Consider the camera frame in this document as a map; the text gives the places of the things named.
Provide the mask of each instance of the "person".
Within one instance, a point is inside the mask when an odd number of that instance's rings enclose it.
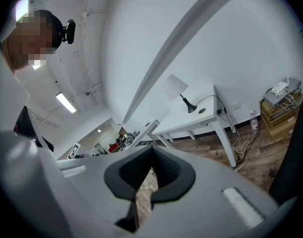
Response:
[[[16,22],[15,29],[1,43],[1,52],[15,73],[34,60],[45,60],[46,54],[60,46],[62,35],[60,20],[48,10],[37,10]]]
[[[63,26],[50,11],[23,16],[0,42],[0,131],[12,131],[29,94],[15,73],[53,53],[63,39]]]

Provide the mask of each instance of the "water bottle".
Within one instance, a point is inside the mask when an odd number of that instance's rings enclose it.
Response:
[[[250,111],[250,125],[253,132],[257,132],[258,130],[258,120],[256,117],[256,111]]]

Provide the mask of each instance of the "cardboard box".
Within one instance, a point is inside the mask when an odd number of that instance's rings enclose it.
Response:
[[[293,94],[293,98],[297,100],[301,96],[301,93],[295,93]],[[263,101],[261,104],[261,109],[265,111],[265,113],[268,115],[268,117],[273,118],[273,116],[277,115],[278,113],[284,113],[285,110],[279,105],[276,108],[273,108],[269,103],[266,101]]]
[[[261,111],[264,122],[267,124],[269,130],[274,130],[286,123],[291,122],[293,119],[297,119],[298,114],[295,110],[290,110],[284,115],[278,117],[277,119],[270,119],[264,110]]]
[[[265,127],[266,127],[266,131],[268,132],[268,135],[270,136],[270,141],[271,142],[278,141],[282,138],[285,138],[289,135],[292,135],[292,132],[294,131],[294,127],[295,127],[295,124],[296,124],[296,120],[297,119],[293,119],[292,121],[276,128],[274,130],[270,130],[268,128],[267,124],[264,123]]]

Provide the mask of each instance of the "white table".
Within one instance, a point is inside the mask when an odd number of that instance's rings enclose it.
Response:
[[[146,127],[144,127],[143,129],[140,130],[139,135],[135,137],[132,144],[124,147],[124,150],[128,150],[130,148],[135,147],[145,135],[149,136],[149,138],[156,143],[156,141],[152,138],[150,133],[152,133],[152,131],[158,125],[159,125],[159,122],[157,120],[154,120],[153,122],[149,123]],[[172,147],[171,144],[165,139],[164,133],[159,133],[156,136],[164,143],[164,145],[166,145],[167,147]],[[167,135],[167,137],[169,138],[169,140],[171,142],[173,142],[173,139],[169,135]]]
[[[206,90],[204,90],[200,95],[196,97],[186,96],[190,103],[196,105],[200,100],[204,99],[209,95],[217,95],[213,84],[206,85]],[[219,136],[226,154],[230,160],[231,166],[236,166],[235,156],[233,152],[232,145],[225,133],[222,126],[221,118],[217,115],[217,102],[219,102],[219,107],[223,105],[214,96],[208,97],[201,101],[197,106],[197,109],[192,112],[187,112],[187,106],[181,100],[182,105],[178,108],[173,109],[157,126],[157,128],[152,132],[154,135],[159,135],[163,133],[176,133],[181,131],[186,131],[188,135],[195,140],[192,129],[201,128],[207,126],[209,123],[213,126],[216,134]],[[201,109],[206,109],[203,113],[199,114]],[[165,144],[167,147],[171,147],[169,142]]]

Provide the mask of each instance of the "table lamp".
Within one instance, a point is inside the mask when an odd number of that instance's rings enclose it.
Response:
[[[170,101],[174,100],[178,95],[182,97],[182,100],[187,105],[187,112],[192,113],[196,110],[197,106],[192,105],[183,95],[181,94],[188,87],[181,79],[174,75],[170,75],[165,82],[164,89]]]

